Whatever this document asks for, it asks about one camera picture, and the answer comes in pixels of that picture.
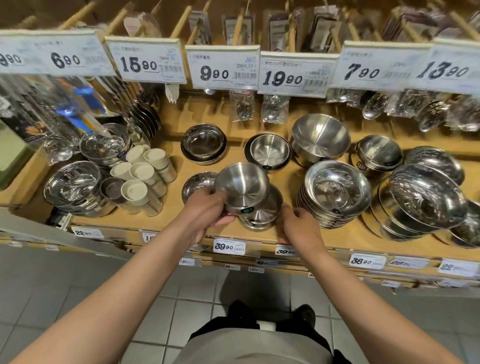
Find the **tile floor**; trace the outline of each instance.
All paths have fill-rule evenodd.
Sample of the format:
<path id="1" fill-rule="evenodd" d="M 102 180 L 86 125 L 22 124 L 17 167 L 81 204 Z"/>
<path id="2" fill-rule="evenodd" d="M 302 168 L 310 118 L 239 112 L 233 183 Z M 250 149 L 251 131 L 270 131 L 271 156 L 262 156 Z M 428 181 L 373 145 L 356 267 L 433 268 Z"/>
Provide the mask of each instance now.
<path id="1" fill-rule="evenodd" d="M 113 275 L 123 262 L 93 254 L 0 245 L 0 364 L 8 363 L 55 320 Z M 480 300 L 392 295 L 376 290 L 465 363 L 480 363 Z M 366 364 L 347 326 L 317 282 L 286 274 L 178 266 L 128 347 L 122 364 L 170 364 L 190 334 L 225 315 L 240 298 L 260 319 L 278 321 L 303 303 L 316 330 L 353 364 Z"/>

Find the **gray floor tile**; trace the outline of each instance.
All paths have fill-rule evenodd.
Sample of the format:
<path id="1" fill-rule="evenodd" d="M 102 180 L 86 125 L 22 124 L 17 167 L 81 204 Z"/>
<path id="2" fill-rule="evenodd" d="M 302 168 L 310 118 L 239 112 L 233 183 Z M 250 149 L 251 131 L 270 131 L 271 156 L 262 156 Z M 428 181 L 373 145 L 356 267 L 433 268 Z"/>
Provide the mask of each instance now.
<path id="1" fill-rule="evenodd" d="M 459 334 L 480 336 L 479 299 L 458 298 L 451 301 L 455 331 Z"/>
<path id="2" fill-rule="evenodd" d="M 123 355 L 121 364 L 160 364 L 164 351 L 164 346 L 132 342 Z"/>
<path id="3" fill-rule="evenodd" d="M 42 333 L 38 328 L 14 328 L 0 353 L 0 364 L 9 363 Z"/>
<path id="4" fill-rule="evenodd" d="M 212 304 L 177 300 L 168 345 L 183 347 L 190 335 L 210 321 Z"/>
<path id="5" fill-rule="evenodd" d="M 175 300 L 158 297 L 148 311 L 133 340 L 165 345 Z"/>
<path id="6" fill-rule="evenodd" d="M 215 294 L 217 267 L 188 267 L 180 284 L 178 297 L 212 302 Z"/>
<path id="7" fill-rule="evenodd" d="M 290 275 L 266 271 L 220 270 L 215 303 L 231 304 L 241 300 L 249 307 L 273 311 L 290 310 Z"/>
<path id="8" fill-rule="evenodd" d="M 0 282 L 0 322 L 16 323 L 32 292 L 33 287 L 25 284 L 23 279 L 6 279 Z"/>
<path id="9" fill-rule="evenodd" d="M 165 349 L 165 356 L 163 357 L 163 364 L 172 364 L 179 352 L 180 349 L 167 347 Z"/>
<path id="10" fill-rule="evenodd" d="M 48 328 L 55 322 L 68 290 L 68 286 L 38 286 L 20 315 L 18 324 Z"/>
<path id="11" fill-rule="evenodd" d="M 332 329 L 335 349 L 340 350 L 352 364 L 368 364 L 367 358 L 343 320 L 332 320 Z"/>
<path id="12" fill-rule="evenodd" d="M 180 284 L 183 278 L 188 275 L 189 268 L 191 267 L 177 266 L 170 275 L 170 278 L 165 283 L 165 286 L 163 286 L 162 292 L 160 292 L 159 295 L 166 297 L 177 297 Z"/>
<path id="13" fill-rule="evenodd" d="M 57 316 L 57 320 L 64 317 L 67 312 L 87 298 L 94 290 L 95 288 L 70 287 Z"/>
<path id="14" fill-rule="evenodd" d="M 460 335 L 460 342 L 467 357 L 467 363 L 480 363 L 480 336 Z"/>
<path id="15" fill-rule="evenodd" d="M 458 334 L 437 331 L 427 331 L 427 333 L 451 351 L 458 359 L 463 362 L 466 361 Z"/>
<path id="16" fill-rule="evenodd" d="M 12 332 L 12 329 L 13 326 L 0 324 L 0 352 L 3 349 L 5 343 L 7 342 L 7 339 Z"/>
<path id="17" fill-rule="evenodd" d="M 291 276 L 292 310 L 308 303 L 317 316 L 330 317 L 330 301 L 320 284 L 305 276 Z"/>
<path id="18" fill-rule="evenodd" d="M 317 317 L 315 320 L 315 331 L 322 335 L 333 350 L 332 320 L 326 317 Z"/>

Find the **white bottle cap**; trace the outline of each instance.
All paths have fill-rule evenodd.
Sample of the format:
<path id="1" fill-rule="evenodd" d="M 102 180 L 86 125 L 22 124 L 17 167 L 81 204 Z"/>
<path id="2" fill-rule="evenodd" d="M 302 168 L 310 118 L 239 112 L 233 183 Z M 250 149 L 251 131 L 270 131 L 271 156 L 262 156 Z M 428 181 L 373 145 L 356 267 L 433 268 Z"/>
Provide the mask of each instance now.
<path id="1" fill-rule="evenodd" d="M 168 166 L 168 163 L 170 162 L 165 150 L 158 148 L 147 150 L 144 153 L 144 159 L 147 163 L 150 163 L 157 170 L 162 170 L 163 168 Z"/>
<path id="2" fill-rule="evenodd" d="M 130 175 L 136 180 L 141 180 L 149 185 L 154 185 L 158 181 L 158 175 L 155 169 L 148 163 L 135 163 L 130 167 Z"/>
<path id="3" fill-rule="evenodd" d="M 132 176 L 129 173 L 131 166 L 132 164 L 130 162 L 120 163 L 110 170 L 110 175 L 112 177 L 121 178 L 124 181 L 133 180 L 134 178 L 132 178 Z"/>
<path id="4" fill-rule="evenodd" d="M 134 206 L 143 206 L 150 201 L 147 185 L 139 180 L 125 182 L 121 187 L 121 194 Z"/>
<path id="5" fill-rule="evenodd" d="M 130 163 L 146 162 L 143 155 L 145 153 L 144 146 L 134 146 L 127 152 L 127 161 Z"/>

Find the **shelf price tag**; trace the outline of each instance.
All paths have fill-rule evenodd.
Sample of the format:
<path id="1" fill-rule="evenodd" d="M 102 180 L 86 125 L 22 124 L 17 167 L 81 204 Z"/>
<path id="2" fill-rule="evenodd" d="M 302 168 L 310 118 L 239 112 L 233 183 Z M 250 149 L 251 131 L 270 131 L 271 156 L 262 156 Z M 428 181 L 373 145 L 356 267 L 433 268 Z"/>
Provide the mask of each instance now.
<path id="1" fill-rule="evenodd" d="M 53 76 L 114 76 L 94 30 L 39 30 L 28 33 L 32 49 Z"/>
<path id="2" fill-rule="evenodd" d="M 297 250 L 293 245 L 280 245 L 280 244 L 277 244 L 276 246 L 275 255 L 299 256 L 297 253 Z"/>
<path id="3" fill-rule="evenodd" d="M 144 241 L 144 243 L 148 243 L 150 242 L 150 240 L 152 240 L 154 237 L 156 237 L 156 235 L 158 234 L 157 231 L 145 231 L 145 230 L 140 230 L 139 231 L 142 235 L 142 239 Z"/>
<path id="4" fill-rule="evenodd" d="M 389 267 L 408 268 L 408 269 L 424 269 L 430 263 L 428 258 L 416 258 L 412 256 L 395 256 L 393 260 L 388 262 Z"/>
<path id="5" fill-rule="evenodd" d="M 479 272 L 480 263 L 467 260 L 443 258 L 437 269 L 438 273 L 460 277 L 475 277 Z"/>
<path id="6" fill-rule="evenodd" d="M 409 88 L 480 94 L 480 45 L 476 41 L 436 38 L 417 64 Z"/>
<path id="7" fill-rule="evenodd" d="M 348 264 L 357 268 L 382 269 L 386 261 L 387 257 L 384 255 L 353 253 Z"/>
<path id="8" fill-rule="evenodd" d="M 48 73 L 23 32 L 0 31 L 0 73 Z"/>
<path id="9" fill-rule="evenodd" d="M 262 267 L 248 267 L 248 271 L 253 273 L 265 273 L 265 269 Z"/>
<path id="10" fill-rule="evenodd" d="M 259 94 L 325 97 L 337 54 L 261 52 Z"/>
<path id="11" fill-rule="evenodd" d="M 123 80 L 187 83 L 179 39 L 107 36 L 105 40 Z"/>
<path id="12" fill-rule="evenodd" d="M 195 259 L 194 258 L 185 258 L 183 257 L 179 261 L 179 265 L 181 266 L 194 266 L 195 265 Z"/>
<path id="13" fill-rule="evenodd" d="M 331 87 L 403 90 L 429 45 L 345 41 Z"/>
<path id="14" fill-rule="evenodd" d="M 385 286 L 385 287 L 390 287 L 390 288 L 398 288 L 400 287 L 401 285 L 401 282 L 398 282 L 396 280 L 388 280 L 388 279 L 384 279 L 381 283 L 382 286 Z"/>
<path id="15" fill-rule="evenodd" d="M 213 251 L 215 253 L 245 255 L 245 242 L 230 239 L 214 239 Z"/>
<path id="16" fill-rule="evenodd" d="M 256 90 L 260 46 L 185 46 L 193 88 Z"/>
<path id="17" fill-rule="evenodd" d="M 276 266 L 278 266 L 278 261 L 275 259 L 257 259 L 255 264 L 260 267 L 276 268 Z"/>
<path id="18" fill-rule="evenodd" d="M 91 229 L 91 228 L 79 228 L 76 226 L 72 227 L 72 232 L 76 236 L 81 236 L 83 238 L 90 238 L 90 239 L 104 239 L 102 232 L 99 229 Z"/>
<path id="19" fill-rule="evenodd" d="M 238 264 L 225 264 L 225 269 L 228 270 L 240 270 L 240 268 Z"/>

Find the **19.90 price tag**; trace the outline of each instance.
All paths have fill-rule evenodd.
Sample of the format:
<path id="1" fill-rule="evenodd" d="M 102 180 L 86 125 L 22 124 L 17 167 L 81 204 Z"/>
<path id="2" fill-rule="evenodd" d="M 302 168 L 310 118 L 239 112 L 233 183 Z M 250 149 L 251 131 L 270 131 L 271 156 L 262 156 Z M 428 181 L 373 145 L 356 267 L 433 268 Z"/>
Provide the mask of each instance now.
<path id="1" fill-rule="evenodd" d="M 261 52 L 258 92 L 325 97 L 336 54 Z"/>
<path id="2" fill-rule="evenodd" d="M 0 31 L 0 73 L 47 73 L 32 42 L 21 31 Z"/>
<path id="3" fill-rule="evenodd" d="M 438 273 L 460 277 L 476 277 L 479 274 L 480 263 L 458 259 L 442 259 Z"/>
<path id="4" fill-rule="evenodd" d="M 53 76 L 114 76 L 94 30 L 32 31 L 28 39 Z"/>
<path id="5" fill-rule="evenodd" d="M 214 239 L 213 251 L 222 254 L 245 255 L 245 242 L 230 239 Z"/>
<path id="6" fill-rule="evenodd" d="M 185 51 L 193 88 L 257 89 L 260 46 L 185 46 Z"/>
<path id="7" fill-rule="evenodd" d="M 428 45 L 345 41 L 331 87 L 403 90 Z"/>
<path id="8" fill-rule="evenodd" d="M 125 81 L 186 84 L 178 39 L 105 37 Z"/>
<path id="9" fill-rule="evenodd" d="M 409 88 L 459 94 L 480 94 L 480 46 L 467 40 L 436 38 L 418 63 Z"/>
<path id="10" fill-rule="evenodd" d="M 81 236 L 83 238 L 90 238 L 90 239 L 104 239 L 102 232 L 99 229 L 91 229 L 91 228 L 78 228 L 72 227 L 72 231 L 76 236 Z"/>
<path id="11" fill-rule="evenodd" d="M 351 267 L 382 269 L 386 261 L 387 257 L 384 255 L 353 253 L 348 264 Z"/>

